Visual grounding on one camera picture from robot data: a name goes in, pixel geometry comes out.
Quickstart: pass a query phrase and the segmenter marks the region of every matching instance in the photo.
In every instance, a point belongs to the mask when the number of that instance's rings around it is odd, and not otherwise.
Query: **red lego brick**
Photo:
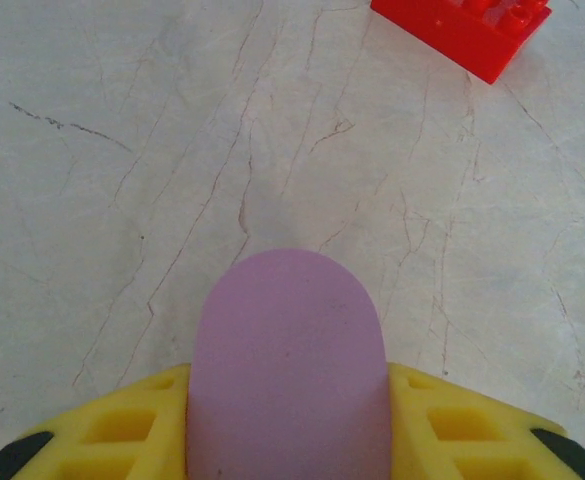
[[[487,83],[548,18],[548,0],[372,0],[371,7]]]

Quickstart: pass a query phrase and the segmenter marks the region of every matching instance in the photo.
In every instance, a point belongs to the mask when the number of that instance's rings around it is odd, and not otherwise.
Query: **lego stud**
[[[488,8],[492,7],[493,3],[495,3],[494,0],[465,0],[463,8],[476,15],[483,15]]]
[[[532,16],[538,14],[548,4],[548,0],[519,0],[519,5],[525,8]]]
[[[532,14],[521,5],[514,5],[508,8],[501,20],[499,20],[499,29],[510,35],[517,35],[528,26],[532,20]]]

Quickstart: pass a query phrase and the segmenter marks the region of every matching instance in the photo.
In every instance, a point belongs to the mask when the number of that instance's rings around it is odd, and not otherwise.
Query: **white marble surface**
[[[585,0],[490,87],[359,0],[0,2],[0,446],[319,250],[389,360],[585,445]]]

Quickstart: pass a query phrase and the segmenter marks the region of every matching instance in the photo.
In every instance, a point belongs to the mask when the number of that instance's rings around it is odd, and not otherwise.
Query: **black plastic part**
[[[0,480],[10,480],[52,440],[51,432],[39,432],[15,440],[0,451]]]
[[[542,428],[534,428],[532,433],[563,463],[574,470],[574,473],[585,480],[585,448],[574,440]]]

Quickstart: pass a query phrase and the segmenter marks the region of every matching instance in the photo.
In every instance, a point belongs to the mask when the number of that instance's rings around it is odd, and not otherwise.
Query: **pink foam piece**
[[[350,272],[274,250],[221,278],[190,374],[191,480],[388,479],[390,420],[378,317]]]

